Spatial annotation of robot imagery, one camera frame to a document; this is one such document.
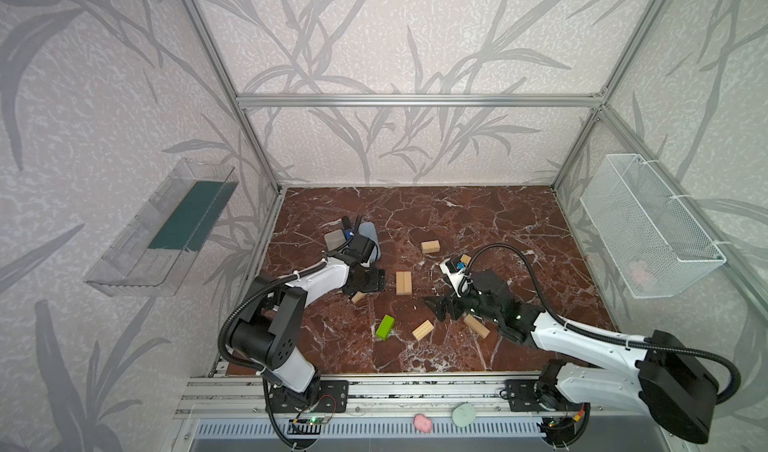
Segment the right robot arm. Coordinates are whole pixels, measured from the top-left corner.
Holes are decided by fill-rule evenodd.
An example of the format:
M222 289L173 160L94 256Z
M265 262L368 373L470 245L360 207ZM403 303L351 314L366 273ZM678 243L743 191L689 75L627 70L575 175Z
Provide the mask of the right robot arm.
M605 331L519 300L492 271L446 278L453 293L424 302L439 321L473 317L520 346L560 354L531 385L508 393L511 409L577 411L592 405L651 417L674 436L709 440L719 384L672 335Z

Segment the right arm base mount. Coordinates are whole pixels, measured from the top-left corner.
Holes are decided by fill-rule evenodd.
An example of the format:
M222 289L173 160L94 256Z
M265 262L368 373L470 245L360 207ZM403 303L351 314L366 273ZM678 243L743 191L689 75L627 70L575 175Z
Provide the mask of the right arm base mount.
M587 413L591 406L568 400L554 385L538 379L509 379L504 382L499 396L512 412Z

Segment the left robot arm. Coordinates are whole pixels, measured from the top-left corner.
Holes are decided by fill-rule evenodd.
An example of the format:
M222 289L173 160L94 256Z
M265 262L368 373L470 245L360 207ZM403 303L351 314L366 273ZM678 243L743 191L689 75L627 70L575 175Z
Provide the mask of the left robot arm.
M380 256L376 239L354 233L311 267L252 283L220 328L220 357L260 373L265 385L315 403L320 373L298 350L305 308L334 291L382 291L385 272L376 267Z

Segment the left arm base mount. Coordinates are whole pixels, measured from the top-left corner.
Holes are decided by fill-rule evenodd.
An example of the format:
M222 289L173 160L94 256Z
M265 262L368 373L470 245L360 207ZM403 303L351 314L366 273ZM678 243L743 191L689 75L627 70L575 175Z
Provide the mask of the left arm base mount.
M350 383L346 380L314 380L305 392L287 387L268 388L267 402L274 413L341 413L346 411Z

